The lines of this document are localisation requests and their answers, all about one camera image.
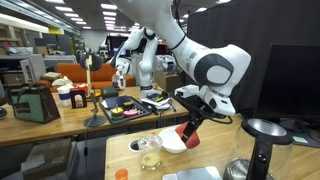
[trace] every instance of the microphone stand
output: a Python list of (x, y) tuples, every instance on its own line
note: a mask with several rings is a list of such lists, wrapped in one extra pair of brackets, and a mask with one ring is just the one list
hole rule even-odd
[(88, 93), (90, 94), (90, 98), (93, 102), (94, 108), (92, 111), (92, 117), (88, 118), (84, 121), (83, 125), (85, 127), (97, 127), (106, 122), (106, 118), (103, 116), (98, 116), (98, 106), (97, 100), (94, 96), (94, 92), (91, 91), (91, 78), (90, 78), (90, 66), (92, 65), (92, 56), (89, 54), (89, 58), (86, 60), (86, 71), (87, 71), (87, 83), (88, 83)]

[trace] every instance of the orange lid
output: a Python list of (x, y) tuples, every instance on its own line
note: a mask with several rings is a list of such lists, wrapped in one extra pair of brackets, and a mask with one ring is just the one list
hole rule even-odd
[(119, 169), (115, 174), (116, 180), (128, 180), (128, 170)]

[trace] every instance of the glass cup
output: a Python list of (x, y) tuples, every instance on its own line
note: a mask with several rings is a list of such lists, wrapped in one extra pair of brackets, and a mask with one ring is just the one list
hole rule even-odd
[(152, 133), (148, 136), (143, 136), (138, 140), (139, 152), (140, 152), (140, 166), (142, 169), (155, 170), (159, 167), (160, 149), (162, 147), (161, 138)]

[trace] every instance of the orange couch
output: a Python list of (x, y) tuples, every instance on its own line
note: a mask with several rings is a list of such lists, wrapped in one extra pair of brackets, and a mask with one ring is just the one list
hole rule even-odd
[[(112, 86), (112, 75), (116, 73), (116, 69), (112, 68), (110, 64), (103, 64), (97, 71), (91, 71), (91, 84), (95, 89), (100, 89), (105, 86)], [(73, 86), (77, 84), (87, 84), (87, 73), (80, 64), (58, 63), (56, 72), (67, 76), (73, 82)], [(59, 86), (52, 86), (53, 81), (39, 80), (36, 84), (45, 84), (51, 92), (57, 92)], [(130, 74), (126, 75), (126, 86), (135, 86), (136, 81)]]

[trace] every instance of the wooden table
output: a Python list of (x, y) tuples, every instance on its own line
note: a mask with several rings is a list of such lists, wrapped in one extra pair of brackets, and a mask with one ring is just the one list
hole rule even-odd
[[(128, 95), (139, 100), (139, 91), (140, 87), (127, 87), (125, 90), (119, 91), (119, 96)], [(47, 124), (16, 119), (13, 115), (12, 107), (8, 104), (4, 105), (3, 107), (8, 111), (8, 116), (6, 119), (0, 120), (0, 147), (83, 134), (85, 131), (83, 122), (92, 117), (91, 109), (93, 108), (93, 103), (88, 102), (88, 106), (86, 108), (71, 109), (71, 106), (63, 107), (61, 105), (58, 94), (53, 93), (53, 96), (59, 109), (61, 118)], [(172, 101), (172, 104), (177, 109), (177, 112), (174, 113), (171, 109), (169, 109), (165, 112), (165, 118), (181, 117), (189, 114), (189, 112), (177, 101), (174, 99)], [(104, 116), (100, 108), (98, 115)], [(118, 125), (111, 125), (107, 120), (99, 127), (89, 128), (89, 132), (145, 122), (153, 122), (157, 120), (158, 116), (154, 115), (153, 113), (128, 122), (120, 123)]]
[[(200, 145), (181, 154), (171, 154), (162, 149), (160, 152), (162, 164), (154, 171), (141, 170), (138, 163), (139, 153), (129, 151), (128, 143), (151, 132), (158, 133), (163, 128), (112, 137), (107, 140), (105, 179), (114, 179), (116, 170), (120, 168), (128, 169), (128, 179), (160, 180), (165, 174), (204, 166), (215, 166), (223, 176), (241, 118), (240, 115), (234, 116), (233, 124), (229, 125), (205, 120), (197, 131), (201, 140)], [(293, 145), (292, 157), (288, 179), (319, 179), (320, 149)]]

